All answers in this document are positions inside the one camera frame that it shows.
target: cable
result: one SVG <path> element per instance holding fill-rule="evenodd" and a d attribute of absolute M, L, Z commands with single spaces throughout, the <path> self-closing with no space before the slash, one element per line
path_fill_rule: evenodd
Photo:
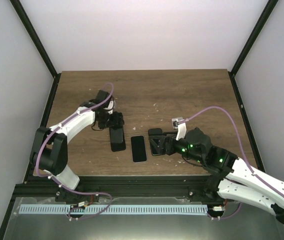
<path fill-rule="evenodd" d="M 190 164 L 190 165 L 192 165 L 192 166 L 194 166 L 194 167 L 202 167 L 201 164 L 195 164 L 195 163 L 192 163 L 192 162 L 188 161 L 188 159 L 186 159 L 184 156 L 182 156 L 182 159 L 183 159 L 185 162 L 187 162 L 188 164 Z"/>
<path fill-rule="evenodd" d="M 60 183 L 54 176 L 52 176 L 52 180 L 53 180 L 54 182 L 56 182 L 59 186 L 61 185 L 61 183 Z M 97 213 L 95 213 L 95 214 L 93 214 L 93 215 L 89 215 L 89 216 L 85 216 L 85 217 L 78 218 L 78 220 L 90 219 L 90 218 L 93 218 L 93 217 L 96 217 L 96 216 L 100 215 L 101 213 L 105 212 L 105 211 L 111 206 L 111 203 L 112 203 L 112 200 L 113 200 L 111 194 L 106 193 L 106 192 L 81 192 L 81 191 L 76 191 L 76 190 L 70 189 L 70 188 L 68 188 L 67 186 L 64 186 L 63 184 L 62 184 L 62 188 L 64 188 L 65 190 L 67 190 L 67 191 L 69 191 L 69 192 L 71 192 L 71 193 L 74 193 L 74 194 L 79 194 L 79 195 L 91 195 L 91 196 L 92 196 L 92 195 L 104 195 L 104 196 L 108 196 L 108 197 L 110 198 L 110 202 L 109 202 L 109 203 L 107 204 L 107 206 L 106 206 L 105 208 L 103 208 L 101 211 L 99 211 L 99 212 L 97 212 Z M 72 218 L 72 217 L 71 217 L 71 213 L 72 213 L 72 211 L 74 211 L 74 210 L 76 210 L 76 209 L 80 209 L 80 207 L 72 208 L 72 209 L 68 212 L 68 215 L 67 215 L 67 216 L 68 216 L 69 218 Z"/>
<path fill-rule="evenodd" d="M 220 220 L 227 220 L 227 219 L 230 219 L 230 218 L 234 217 L 238 212 L 240 212 L 241 208 L 242 208 L 242 202 L 240 202 L 240 204 L 238 205 L 238 207 L 237 207 L 237 209 L 235 210 L 234 213 L 232 213 L 232 214 L 229 215 L 229 216 L 225 216 L 225 217 L 222 216 L 222 217 L 220 217 L 220 218 L 212 217 L 212 216 L 211 216 L 210 214 L 208 214 L 208 213 L 206 213 L 206 214 L 207 214 L 207 216 L 208 216 L 210 219 L 217 219 L 218 221 L 220 221 Z"/>
<path fill-rule="evenodd" d="M 88 203 L 88 206 L 90 206 L 92 204 L 93 204 L 93 195 L 91 195 L 91 199 L 90 199 L 90 202 Z"/>
<path fill-rule="evenodd" d="M 94 129 L 93 127 L 94 127 L 95 125 L 96 125 L 96 123 L 94 122 L 94 124 L 91 126 L 91 129 L 92 129 L 93 131 L 101 132 L 101 131 L 103 131 L 104 129 L 106 129 L 105 127 L 102 128 L 102 129 Z"/>
<path fill-rule="evenodd" d="M 234 130 L 235 130 L 235 133 L 236 133 L 236 136 L 237 136 L 237 141 L 238 141 L 238 144 L 240 146 L 240 150 L 241 150 L 241 153 L 242 153 L 242 156 L 243 156 L 243 160 L 247 166 L 247 168 L 250 170 L 250 172 L 257 178 L 260 180 L 260 182 L 262 182 L 264 185 L 266 185 L 267 187 L 269 187 L 271 190 L 273 190 L 274 192 L 276 192 L 277 194 L 279 194 L 281 197 L 284 198 L 284 194 L 280 191 L 278 191 L 276 188 L 274 188 L 272 185 L 270 185 L 269 183 L 267 183 L 263 178 L 261 178 L 259 175 L 257 174 L 254 174 L 254 170 L 253 168 L 251 167 L 245 153 L 244 153 L 244 150 L 243 150 L 243 146 L 242 146 L 242 142 L 241 142 L 241 139 L 240 139 L 240 135 L 239 135 L 239 132 L 238 132 L 238 129 L 237 129 L 237 126 L 233 120 L 233 118 L 231 117 L 231 115 L 225 110 L 223 109 L 222 107 L 219 107 L 219 106 L 208 106 L 206 108 L 204 108 L 203 110 L 199 111 L 198 113 L 194 114 L 193 116 L 185 119 L 185 120 L 182 120 L 182 121 L 179 121 L 178 124 L 183 124 L 183 123 L 187 123 L 188 121 L 194 119 L 195 117 L 197 117 L 198 115 L 204 113 L 205 111 L 207 110 L 210 110 L 210 109 L 219 109 L 221 110 L 222 112 L 224 112 L 228 118 L 231 120 L 232 122 L 232 125 L 234 127 Z"/>

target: white cable tray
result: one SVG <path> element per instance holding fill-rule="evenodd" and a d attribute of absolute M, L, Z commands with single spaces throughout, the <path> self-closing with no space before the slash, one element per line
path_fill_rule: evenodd
<path fill-rule="evenodd" d="M 68 214 L 71 205 L 21 204 L 19 214 Z M 107 205 L 93 204 L 72 215 L 96 214 Z M 111 205 L 103 215 L 206 215 L 207 205 Z"/>

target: black metal frame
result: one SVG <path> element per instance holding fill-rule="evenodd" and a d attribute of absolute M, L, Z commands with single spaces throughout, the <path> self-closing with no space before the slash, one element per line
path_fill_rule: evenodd
<path fill-rule="evenodd" d="M 42 45 L 30 19 L 28 18 L 23 6 L 19 0 L 10 0 L 15 11 L 21 19 L 24 27 L 30 35 L 34 45 L 40 53 L 48 70 L 54 78 L 49 93 L 48 101 L 45 106 L 44 114 L 40 125 L 46 126 L 51 112 L 53 100 L 58 89 L 61 73 L 57 73 L 44 46 Z M 261 16 L 259 17 L 252 33 L 250 34 L 242 52 L 240 53 L 234 67 L 229 72 L 230 81 L 236 96 L 236 100 L 243 118 L 243 122 L 247 131 L 249 142 L 252 147 L 253 155 L 256 160 L 257 168 L 264 171 L 263 163 L 259 154 L 259 150 L 250 127 L 248 116 L 246 114 L 241 95 L 239 93 L 235 75 L 239 71 L 242 63 L 248 55 L 251 47 L 265 25 L 272 10 L 278 0 L 269 0 L 266 4 Z M 34 168 L 29 164 L 24 181 L 17 184 L 9 202 L 7 211 L 4 216 L 3 223 L 0 228 L 0 240 L 3 239 L 6 228 L 11 216 L 15 199 L 17 197 L 56 197 L 59 187 L 54 182 L 33 176 Z M 114 197 L 188 197 L 192 202 L 202 202 L 203 204 L 220 204 L 221 200 L 213 201 L 204 194 L 204 186 L 208 176 L 81 176 L 80 182 L 84 186 L 99 192 L 110 193 Z"/>

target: white wall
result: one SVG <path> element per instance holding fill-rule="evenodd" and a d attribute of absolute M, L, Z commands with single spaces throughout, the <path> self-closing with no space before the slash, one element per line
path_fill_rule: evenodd
<path fill-rule="evenodd" d="M 57 71 L 231 70 L 267 0 L 21 0 Z"/>
<path fill-rule="evenodd" d="M 236 76 L 265 170 L 284 180 L 284 0 Z"/>
<path fill-rule="evenodd" d="M 10 1 L 0 1 L 0 226 L 26 172 L 52 80 Z"/>

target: metal surface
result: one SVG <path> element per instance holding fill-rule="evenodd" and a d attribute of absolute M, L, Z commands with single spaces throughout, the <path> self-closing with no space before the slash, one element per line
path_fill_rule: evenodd
<path fill-rule="evenodd" d="M 246 59 L 249 51 L 251 50 L 256 39 L 258 38 L 263 26 L 266 24 L 269 16 L 271 15 L 271 13 L 272 13 L 274 7 L 277 5 L 277 3 L 278 3 L 278 0 L 269 0 L 267 2 L 263 12 L 261 13 L 261 16 L 257 20 L 257 23 L 255 24 L 250 36 L 248 37 L 240 55 L 238 56 L 234 66 L 231 70 L 231 73 L 234 76 L 237 75 L 242 63 Z"/>
<path fill-rule="evenodd" d="M 97 214 L 108 205 L 93 204 L 85 209 L 72 211 L 73 215 Z M 70 212 L 70 204 L 21 204 L 18 214 L 45 214 L 65 215 Z M 102 215 L 189 215 L 206 216 L 208 206 L 206 205 L 111 205 Z"/>
<path fill-rule="evenodd" d="M 24 10 L 21 2 L 19 0 L 10 0 L 10 2 L 12 4 L 12 6 L 14 7 L 17 15 L 21 19 L 21 22 L 23 23 L 26 31 L 28 32 L 29 36 L 31 37 L 36 49 L 40 53 L 45 65 L 47 66 L 48 70 L 50 71 L 52 77 L 55 78 L 58 75 L 58 73 L 57 73 L 56 69 L 54 68 L 44 46 L 42 45 L 42 42 L 41 42 L 36 30 L 34 29 L 26 11 Z"/>
<path fill-rule="evenodd" d="M 37 203 L 54 204 L 50 199 Z M 18 200 L 14 205 L 6 240 L 284 240 L 284 226 L 269 213 L 249 205 L 233 218 L 221 221 L 188 215 L 101 215 L 69 221 L 65 215 L 17 214 L 20 203 Z M 232 212 L 236 204 L 228 208 Z"/>

